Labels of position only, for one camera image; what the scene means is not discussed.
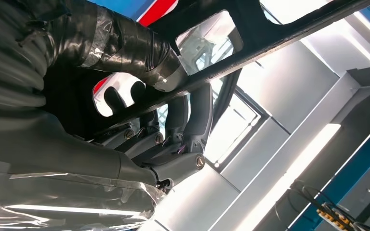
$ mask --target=black hose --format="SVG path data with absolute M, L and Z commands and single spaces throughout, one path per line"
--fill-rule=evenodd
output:
M 76 60 L 84 62 L 80 55 L 92 45 L 87 37 L 81 37 L 83 32 L 90 35 L 90 28 L 85 28 L 96 18 L 86 13 L 96 11 L 97 6 L 83 0 L 66 1 L 76 9 L 77 19 L 73 21 L 67 11 L 63 12 L 62 3 L 0 0 L 0 161 L 25 166 L 17 168 L 17 173 L 31 169 L 60 171 L 155 185 L 150 170 L 137 167 L 123 153 L 70 136 L 53 115 L 38 109 L 45 104 L 40 91 L 47 67 L 55 61 L 70 65 Z M 80 21 L 74 30 L 70 27 L 74 24 L 67 23 L 82 19 L 86 21 Z M 60 36 L 65 29 L 77 33 L 65 40 Z M 84 45 L 73 46 L 71 42 L 78 40 Z

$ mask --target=bolt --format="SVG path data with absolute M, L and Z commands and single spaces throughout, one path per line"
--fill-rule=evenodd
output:
M 155 135 L 155 140 L 154 140 L 155 144 L 160 144 L 162 142 L 164 142 L 164 136 L 162 135 L 162 133 L 158 132 L 156 135 Z
M 131 139 L 134 135 L 135 135 L 134 130 L 132 130 L 131 128 L 130 128 L 130 129 L 127 129 L 127 130 L 125 130 L 125 132 L 124 132 L 124 138 L 125 138 L 126 140 Z
M 203 156 L 197 156 L 197 169 L 203 168 L 205 165 L 205 158 Z

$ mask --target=red panel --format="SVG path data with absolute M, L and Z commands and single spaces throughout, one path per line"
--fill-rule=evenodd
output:
M 105 77 L 102 80 L 100 80 L 100 82 L 97 83 L 97 85 L 93 89 L 94 94 L 96 94 L 96 92 L 98 92 L 98 90 L 101 88 L 101 86 L 104 85 L 104 83 L 107 81 L 107 79 L 108 79 L 108 77 Z
M 139 23 L 143 26 L 149 26 L 164 16 L 164 14 L 175 2 L 176 0 L 157 0 L 139 20 Z

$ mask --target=black cable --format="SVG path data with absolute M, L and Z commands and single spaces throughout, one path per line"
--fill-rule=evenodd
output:
M 281 224 L 283 224 L 283 226 L 286 228 L 286 230 L 289 231 L 290 230 L 289 227 L 284 224 L 284 222 L 280 218 L 280 215 L 277 212 L 277 203 L 278 203 L 278 201 L 276 201 L 275 205 L 274 205 L 274 210 L 275 210 L 276 216 L 277 216 L 278 220 L 281 222 Z
M 301 196 L 302 198 L 304 198 L 305 200 L 307 200 L 308 202 L 310 202 L 312 205 L 314 205 L 317 209 L 319 210 L 324 210 L 323 206 L 318 202 L 316 201 L 314 198 L 312 198 L 311 196 L 308 196 L 306 195 L 305 193 L 303 193 L 301 190 L 295 188 L 295 187 L 292 187 L 291 188 L 291 191 L 295 192 L 296 194 L 298 194 L 299 196 Z
M 301 212 L 293 205 L 293 202 L 291 201 L 291 198 L 290 198 L 290 196 L 291 196 L 291 189 L 288 189 L 288 192 L 287 192 L 287 200 L 288 200 L 288 202 L 289 202 L 289 204 L 290 204 L 290 207 L 295 211 L 295 212 L 297 212 L 298 214 L 300 214 Z M 308 216 L 306 216 L 306 215 L 302 215 L 303 216 L 303 218 L 304 219 L 306 219 L 306 220 L 308 220 L 308 221 L 310 221 L 310 222 L 312 222 L 312 223 L 314 223 L 314 220 L 313 219 L 311 219 L 311 218 L 309 218 Z
M 349 226 L 344 221 L 342 221 L 340 219 L 340 217 L 332 209 L 330 209 L 330 208 L 328 208 L 326 206 L 322 206 L 316 199 L 314 199 L 314 197 L 311 195 L 311 193 L 306 188 L 311 188 L 311 189 L 317 191 L 320 195 L 324 196 L 328 201 L 330 201 L 332 204 L 334 204 L 329 197 L 327 197 L 323 192 L 321 192 L 320 190 L 318 190 L 318 189 L 316 189 L 314 187 L 310 187 L 310 186 L 306 186 L 306 185 L 304 185 L 302 187 L 303 194 L 305 194 L 305 195 L 307 194 L 311 198 L 310 199 L 310 202 L 311 203 L 318 204 L 321 207 L 321 208 L 319 208 L 320 211 L 322 211 L 322 212 L 327 213 L 328 215 L 330 215 L 334 220 L 336 220 L 341 225 L 343 225 L 347 230 L 351 230 L 351 226 Z
M 360 227 L 360 228 L 362 228 L 362 229 L 364 229 L 364 230 L 366 230 L 366 231 L 370 231 L 370 226 L 368 226 L 368 225 L 366 225 L 366 224 L 363 224 L 363 223 L 360 223 L 360 222 L 354 222 L 353 223 L 353 226 L 354 227 Z
M 358 227 L 357 225 L 353 225 L 353 227 L 354 227 L 354 231 L 363 231 L 363 230 L 361 230 L 361 229 L 360 229 L 360 227 Z
M 338 205 L 334 204 L 334 203 L 327 203 L 328 206 L 331 206 L 333 208 L 335 208 L 336 210 L 338 210 L 339 213 L 341 213 L 341 215 L 345 218 L 347 218 L 351 223 L 354 223 L 356 222 L 355 218 L 353 216 L 351 216 L 349 213 L 347 213 L 346 211 L 344 211 L 342 208 L 340 208 Z

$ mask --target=wire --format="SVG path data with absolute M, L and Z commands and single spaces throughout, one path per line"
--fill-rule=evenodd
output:
M 278 201 L 276 201 L 275 205 L 274 205 L 274 210 L 275 210 L 275 213 L 276 213 L 276 216 L 278 218 L 278 220 L 283 224 L 283 226 L 286 228 L 286 230 L 290 230 L 289 227 L 287 225 L 284 224 L 284 222 L 281 220 L 280 218 L 280 215 L 278 214 L 277 212 L 277 204 L 278 204 Z
M 357 228 L 362 228 L 365 231 L 370 231 L 370 226 L 357 222 L 357 221 L 353 223 L 353 226 Z
M 346 211 L 344 211 L 342 208 L 340 208 L 338 205 L 336 204 L 332 204 L 332 203 L 327 203 L 328 206 L 331 206 L 333 207 L 334 209 L 338 210 L 339 213 L 341 213 L 341 215 L 345 218 L 347 218 L 351 223 L 354 223 L 356 222 L 355 218 L 352 217 L 349 213 L 347 213 Z
M 287 200 L 288 200 L 288 202 L 289 202 L 289 204 L 290 204 L 290 207 L 296 212 L 296 213 L 298 213 L 298 214 L 300 214 L 301 212 L 293 205 L 293 202 L 291 201 L 291 198 L 290 198 L 290 196 L 291 196 L 291 189 L 288 189 L 289 191 L 287 192 Z M 311 218 L 309 218 L 308 216 L 306 216 L 306 215 L 303 215 L 303 218 L 304 219 L 306 219 L 306 220 L 308 220 L 308 221 L 311 221 L 311 222 L 313 222 L 313 223 L 315 223 L 314 222 L 314 220 L 313 219 L 311 219 Z
M 330 215 L 333 219 L 335 219 L 337 222 L 339 222 L 341 225 L 343 225 L 347 230 L 352 230 L 353 229 L 348 224 L 345 224 L 331 208 L 329 208 L 328 206 L 323 206 L 319 201 L 317 201 L 315 199 L 315 196 L 313 196 L 308 189 L 312 189 L 312 190 L 316 191 L 318 194 L 322 195 L 328 202 L 335 205 L 335 203 L 333 203 L 332 200 L 327 195 L 325 195 L 323 192 L 321 192 L 320 190 L 318 190 L 314 187 L 305 185 L 304 181 L 302 181 L 302 180 L 296 180 L 295 183 L 296 184 L 293 184 L 293 186 L 292 186 L 292 191 L 293 192 L 296 192 L 301 197 L 303 197 L 304 199 L 309 201 L 312 205 L 314 205 L 321 212 L 324 212 L 324 213 Z

